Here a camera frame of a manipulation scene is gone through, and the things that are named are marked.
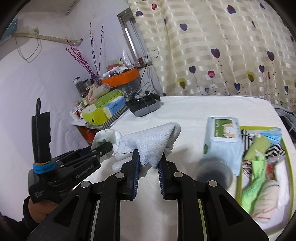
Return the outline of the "person's left hand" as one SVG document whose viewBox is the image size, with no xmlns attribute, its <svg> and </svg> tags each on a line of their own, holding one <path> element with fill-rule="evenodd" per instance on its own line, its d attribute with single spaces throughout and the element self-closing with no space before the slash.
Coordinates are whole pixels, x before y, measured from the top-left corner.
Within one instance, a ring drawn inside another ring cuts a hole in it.
<svg viewBox="0 0 296 241">
<path fill-rule="evenodd" d="M 36 223 L 41 223 L 57 206 L 58 204 L 50 200 L 42 200 L 39 203 L 33 203 L 30 198 L 28 209 L 31 218 Z"/>
</svg>

